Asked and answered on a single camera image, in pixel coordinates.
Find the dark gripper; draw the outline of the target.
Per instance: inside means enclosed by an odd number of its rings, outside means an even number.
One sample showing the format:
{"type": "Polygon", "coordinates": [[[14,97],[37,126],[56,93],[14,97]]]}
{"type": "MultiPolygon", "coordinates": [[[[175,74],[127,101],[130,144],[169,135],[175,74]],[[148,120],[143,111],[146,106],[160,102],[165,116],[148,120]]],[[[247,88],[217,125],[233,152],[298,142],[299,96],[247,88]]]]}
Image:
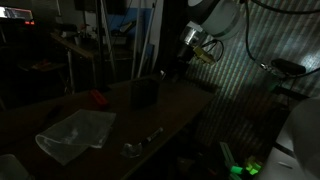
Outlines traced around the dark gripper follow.
{"type": "Polygon", "coordinates": [[[190,60],[194,56],[193,48],[184,42],[178,42],[178,48],[175,54],[175,59],[173,61],[173,76],[172,81],[177,82],[181,77],[183,77],[189,68],[190,60]]]}

